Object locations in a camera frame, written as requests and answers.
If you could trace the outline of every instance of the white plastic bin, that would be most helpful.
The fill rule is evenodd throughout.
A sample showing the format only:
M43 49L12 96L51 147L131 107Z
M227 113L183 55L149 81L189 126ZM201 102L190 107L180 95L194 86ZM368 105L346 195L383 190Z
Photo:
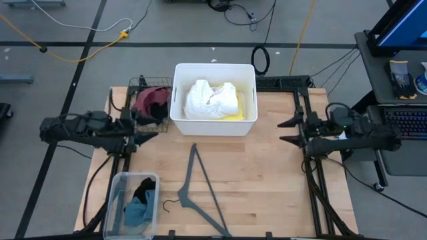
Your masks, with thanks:
M124 225L125 207L133 199L135 190L147 178L155 181L153 204L153 217L147 222L136 227ZM157 202L159 200L160 178L155 173L118 173L113 178L109 194L107 215L103 228L105 240L151 240L157 231Z
M210 86L233 83L242 96L245 120L188 120L183 107L191 86L205 79ZM171 119L183 135L244 136L258 118L255 71L248 64L181 63L175 68L171 96Z

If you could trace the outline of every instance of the wooden tabletop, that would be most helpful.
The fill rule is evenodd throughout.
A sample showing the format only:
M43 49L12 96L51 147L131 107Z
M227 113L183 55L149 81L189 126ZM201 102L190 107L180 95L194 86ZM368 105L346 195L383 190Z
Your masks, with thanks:
M113 88L113 101L118 107L125 103L126 90L126 87ZM325 90L310 89L309 93L312 110L325 117L328 103ZM144 143L132 155L130 171L151 171L160 176L156 235L167 235L169 230L175 230L176 235L219 235L193 209L170 202L167 203L170 213L162 208L165 200L177 199L176 192L185 180L191 145L197 143L229 232L234 237L261 237L267 231L274 237L315 237L306 176L300 168L302 151L279 140L279 136L297 135L298 130L276 127L294 114L292 94L257 93L257 97L258 120L245 137L184 136L171 122L167 133ZM112 116L119 117L119 113L113 111ZM341 161L339 153L332 153L330 157ZM106 158L104 150L94 151L86 184ZM87 204L88 220L105 201L111 163L92 183ZM329 161L324 161L323 166L330 203L348 227L358 232L344 170ZM197 161L194 161L189 198L221 223ZM323 216L323 208L320 203L318 205ZM82 209L83 198L76 230L83 227ZM326 233L324 218L321 220Z

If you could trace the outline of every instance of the blue cloth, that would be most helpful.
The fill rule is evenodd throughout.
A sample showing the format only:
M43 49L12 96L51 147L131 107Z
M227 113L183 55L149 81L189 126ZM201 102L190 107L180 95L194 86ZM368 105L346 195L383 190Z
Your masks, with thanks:
M143 223L152 221L154 210L154 191L155 190L147 190L145 192L147 204L142 204L137 197L134 197L132 201L126 205L125 226L136 227Z

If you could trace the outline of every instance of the yellow cloth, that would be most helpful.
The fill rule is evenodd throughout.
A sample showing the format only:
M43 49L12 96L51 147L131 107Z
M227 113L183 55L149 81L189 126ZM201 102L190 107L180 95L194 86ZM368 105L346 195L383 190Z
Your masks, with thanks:
M220 121L241 121L241 120L245 120L245 118L243 117L242 100L240 99L239 94L237 94L237 97L238 97L239 112L236 113L235 115L223 117L223 118L218 119L218 120L220 120Z

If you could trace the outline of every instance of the yellow extension cord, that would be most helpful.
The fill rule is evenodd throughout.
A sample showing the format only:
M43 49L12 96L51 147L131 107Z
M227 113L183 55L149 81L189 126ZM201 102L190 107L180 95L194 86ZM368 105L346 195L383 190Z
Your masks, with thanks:
M34 42L32 39L30 39L29 37L27 37L26 36L26 34L24 34L23 32L21 32L18 28L16 28L15 26L14 26L14 24L12 24L4 15L2 15L2 14L0 14L0 18L4 21L4 22L6 22L6 24L8 24L13 30L15 30L17 33L19 33L22 37L24 37L28 42L30 42L30 43L32 43L34 46L36 46L36 47L38 47L39 49L42 49L43 47L42 46L40 46L39 44L37 44L36 42ZM94 53L92 53L90 56L87 56L87 57L85 57L85 58L83 58L83 59L78 59L78 60L70 60L70 59L66 59L66 58L63 58L63 57L61 57L61 56L58 56L58 55L56 55L56 54L54 54L54 53L51 53L50 51L48 51L47 53L48 54L50 54L51 56L53 56L53 57L56 57L57 59L60 59L60 60L62 60L62 61L66 61L66 62L69 62L69 63L79 63L79 62L82 62L82 61L86 61L86 60L88 60L88 59L90 59L90 58L92 58L92 57L94 57L97 53L99 53L100 51L102 51L103 49L106 49L107 47L111 47L112 45L114 45L114 44L116 44L118 41L120 41L120 40L122 40L122 39L124 39L124 38L127 38L129 35L126 33L126 32L124 32L124 31L121 31L120 32L120 37L119 38L117 38L114 42L112 42L112 43L110 43L110 44L108 44L108 45L105 45L105 46L103 46L103 47L101 47L101 48L99 48L98 50L96 50Z
M298 54L298 51L300 50L300 45L301 45L302 39L304 38L304 33L306 32L308 21L310 20L310 15L312 14L312 11L313 11L313 8L314 8L314 3L316 3L316 0L312 1L312 5L310 6L310 11L308 12L306 22L304 23L304 27L302 28L300 40L298 41L298 45L296 46L294 58L292 59L292 63L291 63L291 69L289 70L289 76L292 75L292 69L294 68L294 63L295 63L295 60L296 60L296 55Z

